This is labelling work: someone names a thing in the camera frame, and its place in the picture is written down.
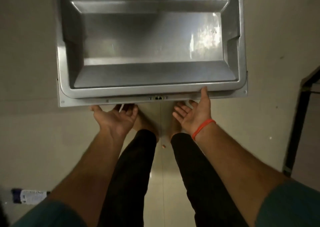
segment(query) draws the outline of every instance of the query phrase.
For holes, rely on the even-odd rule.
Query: leg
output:
[[[171,144],[187,196],[195,211],[194,218],[197,227],[247,227],[248,225],[210,162],[190,135],[178,133],[177,123],[175,119],[172,120],[175,133],[170,134]]]
[[[144,196],[159,136],[141,113],[134,129],[138,132],[114,169],[98,226],[143,226]]]

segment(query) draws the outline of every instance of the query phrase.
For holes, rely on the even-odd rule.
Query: foot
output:
[[[149,130],[155,134],[157,143],[159,142],[159,131],[157,127],[140,110],[138,112],[137,120],[134,123],[133,129],[137,132],[142,129]]]
[[[182,127],[181,124],[178,122],[177,119],[175,119],[172,115],[171,115],[171,123],[170,123],[170,129],[168,131],[168,136],[170,138],[170,141],[172,139],[172,137],[178,133],[180,133],[182,131]]]

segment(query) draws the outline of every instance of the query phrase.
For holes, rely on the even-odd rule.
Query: beige floor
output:
[[[320,0],[244,0],[249,97],[212,101],[213,118],[281,170],[301,79],[320,64]],[[0,0],[0,186],[51,190],[98,130],[87,108],[57,107],[51,0]],[[164,132],[170,103],[140,105]],[[128,143],[134,133],[126,139]],[[162,143],[168,144],[165,137]],[[172,148],[156,150],[145,226],[195,226]],[[28,206],[6,205],[15,221]]]

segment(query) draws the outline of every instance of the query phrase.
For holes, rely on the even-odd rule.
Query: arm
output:
[[[103,201],[110,183],[122,144],[137,118],[138,107],[117,105],[110,112],[92,106],[100,131],[73,171],[52,191],[48,199],[60,201],[86,222],[98,224]]]
[[[211,118],[211,104],[207,89],[201,91],[198,103],[190,101],[193,109],[183,104],[175,107],[174,117],[192,135]],[[255,226],[265,198],[288,178],[259,161],[241,147],[218,125],[207,125],[195,137],[199,147],[210,161],[226,189],[250,227]]]

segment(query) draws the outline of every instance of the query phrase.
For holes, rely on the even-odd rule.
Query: teal shirt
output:
[[[70,207],[45,200],[13,227],[85,227]],[[276,187],[264,200],[256,220],[257,227],[320,226],[320,192],[296,181]]]

